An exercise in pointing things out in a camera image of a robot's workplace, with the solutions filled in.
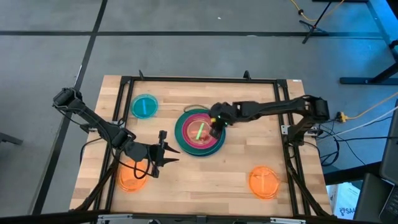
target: pink plate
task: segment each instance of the pink plate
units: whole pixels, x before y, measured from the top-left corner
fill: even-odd
[[[196,136],[200,126],[204,123],[199,139]],[[195,149],[208,149],[217,143],[217,139],[210,136],[210,117],[205,113],[193,114],[182,124],[184,141]]]

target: dark green plate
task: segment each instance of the dark green plate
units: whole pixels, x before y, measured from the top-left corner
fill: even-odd
[[[175,123],[174,135],[175,135],[175,138],[176,138],[178,144],[185,152],[187,152],[193,156],[200,156],[200,157],[209,156],[209,155],[215,153],[216,151],[218,151],[223,146],[224,141],[225,141],[225,129],[224,129],[223,132],[221,133],[221,137],[217,141],[217,143],[208,149],[195,149],[194,147],[190,146],[188,143],[185,142],[185,140],[182,136],[182,125],[184,124],[185,120],[193,114],[207,113],[207,112],[208,112],[208,110],[204,110],[204,109],[194,109],[194,110],[187,111],[183,115],[181,115],[181,117],[179,117],[179,119]]]

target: table leg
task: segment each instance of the table leg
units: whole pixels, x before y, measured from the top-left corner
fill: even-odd
[[[393,49],[396,45],[398,45],[398,40],[393,40],[388,46],[390,47],[390,49]]]
[[[9,142],[17,145],[22,144],[22,140],[9,136],[8,134],[0,133],[0,142]]]
[[[340,184],[354,180],[361,180],[365,173],[379,176],[381,162],[375,162],[366,166],[354,167],[346,170],[330,172],[324,175],[326,185]]]
[[[390,78],[398,72],[398,62],[385,69],[374,78],[341,77],[341,84],[350,85],[398,85],[398,78]]]

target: black floor line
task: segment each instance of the black floor line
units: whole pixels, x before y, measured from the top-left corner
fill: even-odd
[[[108,3],[108,0],[103,0],[102,3],[101,3],[101,7],[100,7],[99,12],[98,12],[97,20],[96,20],[96,22],[94,24],[93,32],[98,32],[98,29],[100,28],[101,21],[102,21],[102,18],[104,16],[104,11],[105,11],[107,3]],[[90,55],[91,55],[91,52],[92,52],[93,47],[94,47],[95,39],[96,39],[96,36],[92,35],[90,37],[90,40],[88,41],[86,52],[85,52],[85,55],[83,57],[83,61],[81,63],[80,71],[79,71],[79,74],[77,76],[77,79],[76,79],[76,82],[75,82],[75,86],[74,86],[77,90],[80,89],[81,83],[83,82],[83,77],[85,75],[85,72],[86,72],[86,69],[87,69],[87,65],[88,65],[88,61],[90,59]],[[61,121],[61,126],[60,126],[60,129],[59,129],[57,138],[56,138],[56,140],[55,140],[55,142],[53,144],[53,150],[52,150],[52,153],[51,153],[51,156],[50,156],[50,162],[49,162],[49,165],[47,167],[47,170],[45,171],[43,182],[42,182],[42,184],[40,186],[39,194],[37,195],[37,199],[36,199],[36,202],[35,202],[34,207],[33,207],[33,211],[32,211],[33,215],[38,215],[38,214],[42,213],[42,209],[43,209],[43,206],[44,206],[44,203],[45,203],[45,198],[47,197],[47,193],[49,192],[49,188],[50,188],[50,185],[51,185],[51,180],[53,178],[55,169],[57,168],[57,162],[58,162],[58,159],[59,159],[60,154],[61,154],[62,145],[63,145],[63,142],[64,142],[66,136],[67,136],[67,131],[68,131],[68,128],[69,128],[69,124],[70,124],[70,121],[68,119],[66,119],[65,117],[63,117],[62,121]]]
[[[308,32],[251,32],[251,31],[0,31],[0,36],[226,36],[226,37],[305,37]],[[314,37],[382,37],[378,32],[313,33]]]
[[[21,36],[87,36],[93,35],[91,31],[63,31],[63,30],[0,30],[0,35],[21,35]]]

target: metal bracket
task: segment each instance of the metal bracket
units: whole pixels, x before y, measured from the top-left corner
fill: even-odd
[[[122,78],[120,79],[120,85],[125,85],[125,84],[129,83],[130,78],[131,77],[129,77],[129,76],[122,76]]]
[[[280,130],[282,131],[283,135],[288,134],[289,127],[290,127],[290,125],[281,125],[280,126]],[[317,127],[313,126],[310,130],[305,132],[304,136],[318,136],[318,132],[319,132],[319,129]]]
[[[243,78],[245,78],[247,81],[251,80],[249,71],[244,71]]]
[[[132,219],[132,214],[98,215],[98,221],[101,223],[110,220],[124,220],[124,219]]]
[[[276,80],[276,82],[278,83],[278,85],[280,87],[287,88],[287,81],[286,80],[278,79],[278,80]]]
[[[280,224],[305,224],[305,220],[294,220],[291,218],[272,218],[271,223],[280,223]]]
[[[197,224],[203,224],[207,222],[206,215],[197,215]]]
[[[144,74],[142,74],[141,70],[138,70],[139,77],[141,78],[142,81],[144,81]]]

